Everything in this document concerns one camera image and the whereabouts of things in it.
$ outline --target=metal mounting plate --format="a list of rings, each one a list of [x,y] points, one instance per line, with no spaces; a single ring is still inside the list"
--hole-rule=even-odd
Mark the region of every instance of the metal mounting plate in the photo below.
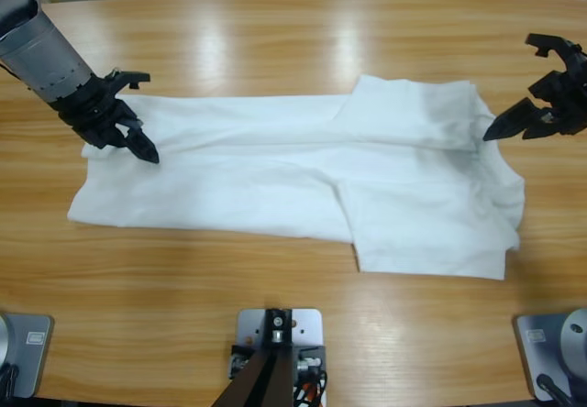
[[[244,309],[238,314],[237,345],[259,348],[263,336],[264,309]],[[323,346],[322,314],[317,309],[292,309],[292,341],[295,346]]]

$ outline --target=metal bolt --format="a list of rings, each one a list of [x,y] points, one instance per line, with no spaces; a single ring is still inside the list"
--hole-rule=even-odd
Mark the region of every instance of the metal bolt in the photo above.
[[[273,331],[271,341],[273,343],[281,343],[283,341],[283,331]]]
[[[540,117],[540,121],[542,123],[553,123],[554,122],[554,115],[551,112],[546,112],[543,116]]]

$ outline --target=cable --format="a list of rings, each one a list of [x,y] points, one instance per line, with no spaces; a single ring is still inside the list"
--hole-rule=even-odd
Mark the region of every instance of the cable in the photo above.
[[[321,407],[322,395],[327,389],[328,376],[322,370],[317,375],[308,378],[306,381],[300,381],[293,395],[294,407]]]

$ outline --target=wooden table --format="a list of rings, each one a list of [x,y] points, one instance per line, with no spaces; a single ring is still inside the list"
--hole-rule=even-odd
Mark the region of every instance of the wooden table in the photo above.
[[[557,59],[529,32],[587,43],[580,0],[119,0],[48,14],[97,73],[148,71],[144,94],[341,94],[361,73],[468,79],[496,113]],[[324,315],[328,401],[436,406],[529,398],[516,314],[587,304],[587,134],[502,143],[526,178],[505,281],[359,274],[351,246],[68,222],[82,142],[0,75],[0,302],[51,314],[39,395],[207,406],[227,384],[242,308]]]

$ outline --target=white garment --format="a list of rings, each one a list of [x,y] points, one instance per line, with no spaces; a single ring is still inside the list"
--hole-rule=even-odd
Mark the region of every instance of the white garment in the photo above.
[[[359,79],[351,95],[121,96],[158,165],[85,146],[72,220],[354,243],[360,270],[502,279],[524,181],[468,82]]]

